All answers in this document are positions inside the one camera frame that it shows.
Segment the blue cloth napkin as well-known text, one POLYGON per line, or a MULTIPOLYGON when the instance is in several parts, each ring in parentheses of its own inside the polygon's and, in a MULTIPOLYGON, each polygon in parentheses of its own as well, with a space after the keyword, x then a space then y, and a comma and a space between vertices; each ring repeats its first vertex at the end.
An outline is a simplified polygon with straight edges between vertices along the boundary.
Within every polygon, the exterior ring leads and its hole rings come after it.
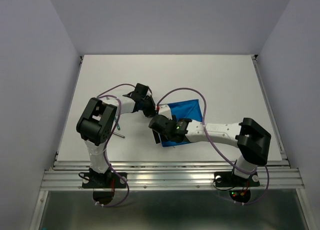
POLYGON ((198 99, 168 103, 171 114, 175 115, 177 120, 181 118, 189 118, 198 122, 202 122, 203 115, 201 112, 198 99))

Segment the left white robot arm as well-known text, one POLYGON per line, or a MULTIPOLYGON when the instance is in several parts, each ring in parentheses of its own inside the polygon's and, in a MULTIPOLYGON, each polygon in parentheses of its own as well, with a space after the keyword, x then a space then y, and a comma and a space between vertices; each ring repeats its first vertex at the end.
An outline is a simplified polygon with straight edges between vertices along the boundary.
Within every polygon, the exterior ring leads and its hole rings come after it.
POLYGON ((107 94, 126 85, 127 83, 117 85, 91 98, 76 125, 76 131, 88 149, 89 170, 95 173, 94 181, 101 187, 108 186, 111 182, 111 174, 107 172, 110 163, 105 160, 105 151, 120 116, 138 111, 142 111, 148 118, 156 114, 156 105, 149 86, 137 83, 133 91, 120 97, 107 94))

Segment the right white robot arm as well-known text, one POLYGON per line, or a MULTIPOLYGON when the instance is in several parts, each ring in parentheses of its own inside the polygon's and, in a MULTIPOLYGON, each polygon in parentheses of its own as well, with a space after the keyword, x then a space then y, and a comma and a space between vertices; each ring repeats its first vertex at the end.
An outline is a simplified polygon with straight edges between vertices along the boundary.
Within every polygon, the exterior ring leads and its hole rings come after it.
POLYGON ((148 127, 159 135, 155 138, 157 143, 162 140, 175 143, 209 142, 227 162, 230 161, 218 150, 216 144, 238 148, 241 155, 230 172, 230 179, 236 185, 246 182, 258 166, 265 166, 268 161, 272 136, 251 118, 244 118, 240 123, 213 124, 156 115, 148 127))

